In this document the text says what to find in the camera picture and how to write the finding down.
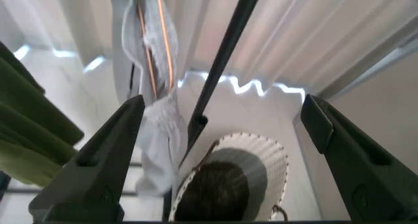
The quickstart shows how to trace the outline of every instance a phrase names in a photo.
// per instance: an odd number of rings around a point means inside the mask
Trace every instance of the green cloth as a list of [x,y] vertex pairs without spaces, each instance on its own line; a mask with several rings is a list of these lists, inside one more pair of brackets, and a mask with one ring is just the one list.
[[0,169],[26,184],[48,185],[84,136],[0,45]]

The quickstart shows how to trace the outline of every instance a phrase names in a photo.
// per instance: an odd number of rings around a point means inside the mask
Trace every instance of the hanging clothes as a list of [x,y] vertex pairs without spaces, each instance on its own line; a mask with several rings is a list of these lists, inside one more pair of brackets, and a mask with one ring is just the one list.
[[[140,73],[134,81],[138,82],[138,94],[144,97],[146,105],[136,143],[142,150],[144,169],[144,175],[136,186],[139,195],[162,195],[168,191],[179,179],[178,167],[187,148],[187,128],[177,100],[177,35],[165,5],[160,2],[112,0],[112,34],[113,40],[117,40],[113,49],[118,55],[113,63],[116,91],[120,100],[125,101],[124,96],[132,97],[127,94],[131,72],[129,60]],[[144,31],[138,5],[143,12]],[[152,55],[151,68],[147,48]]]
[[44,187],[84,136],[44,95],[26,68],[0,44],[0,169]]

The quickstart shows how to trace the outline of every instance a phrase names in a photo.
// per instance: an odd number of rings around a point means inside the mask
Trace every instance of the wall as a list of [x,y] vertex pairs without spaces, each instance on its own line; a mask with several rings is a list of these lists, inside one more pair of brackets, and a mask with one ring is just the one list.
[[[418,173],[417,64],[418,52],[414,52],[330,101],[415,173]],[[295,119],[295,129],[323,219],[349,219],[327,162],[318,154],[299,117]]]

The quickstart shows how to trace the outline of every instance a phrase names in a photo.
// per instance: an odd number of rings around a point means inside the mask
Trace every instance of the dark green fabric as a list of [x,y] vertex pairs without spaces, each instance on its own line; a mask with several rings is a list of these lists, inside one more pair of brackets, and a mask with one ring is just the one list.
[[20,76],[26,79],[35,89],[40,91],[42,94],[45,93],[45,90],[35,81],[31,73],[27,71],[25,66],[14,57],[13,53],[0,42],[0,57],[2,57],[10,66],[14,68],[15,71],[19,73]]
[[41,187],[76,154],[73,146],[84,136],[43,93],[0,43],[0,170]]
[[75,124],[1,57],[0,102],[70,145],[76,144],[84,136]]

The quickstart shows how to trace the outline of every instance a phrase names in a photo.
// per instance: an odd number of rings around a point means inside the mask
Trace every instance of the gray fabric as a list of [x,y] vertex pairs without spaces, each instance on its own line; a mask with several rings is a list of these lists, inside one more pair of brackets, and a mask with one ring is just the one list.
[[[145,20],[145,37],[142,36],[137,15],[140,1]],[[187,130],[178,111],[177,77],[175,75],[178,43],[176,30],[167,12],[165,23],[172,56],[174,86],[169,92],[169,66],[163,40],[157,0],[112,0],[114,73],[118,98],[121,102],[132,97],[129,92],[132,63],[138,70],[133,86],[143,95],[146,109],[138,132],[136,146],[142,150],[144,175],[137,182],[139,195],[162,195],[172,187],[178,177],[178,167],[187,148]],[[154,99],[145,45],[155,62],[153,72],[157,86]]]

